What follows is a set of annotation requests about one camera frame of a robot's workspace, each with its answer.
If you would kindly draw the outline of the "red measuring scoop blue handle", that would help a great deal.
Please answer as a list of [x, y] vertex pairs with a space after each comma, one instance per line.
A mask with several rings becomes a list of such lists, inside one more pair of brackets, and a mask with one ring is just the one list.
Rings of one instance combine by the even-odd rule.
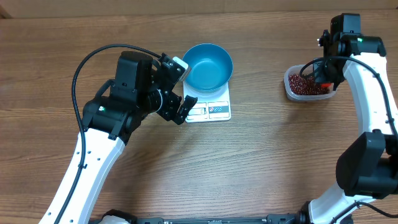
[[329, 88], [329, 87], [332, 86], [332, 83], [322, 83], [322, 84], [320, 84], [320, 86], [321, 86], [322, 88]]

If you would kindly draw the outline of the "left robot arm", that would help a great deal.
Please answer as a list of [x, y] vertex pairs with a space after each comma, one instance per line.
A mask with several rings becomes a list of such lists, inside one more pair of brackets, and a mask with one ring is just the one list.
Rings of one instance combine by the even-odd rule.
[[197, 99], [172, 90], [189, 72], [178, 57], [121, 53], [115, 78], [83, 108], [74, 155], [41, 223], [88, 223], [107, 175], [142, 120], [157, 113], [185, 121]]

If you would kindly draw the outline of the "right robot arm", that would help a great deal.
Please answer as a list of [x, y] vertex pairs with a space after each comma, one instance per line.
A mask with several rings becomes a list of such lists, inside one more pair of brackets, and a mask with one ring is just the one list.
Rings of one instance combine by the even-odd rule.
[[356, 209], [397, 194], [397, 106], [387, 77], [380, 37], [361, 32], [359, 14], [334, 17], [312, 60], [312, 77], [334, 88], [347, 81], [358, 118], [358, 138], [336, 163], [336, 182], [303, 206], [301, 223], [351, 223]]

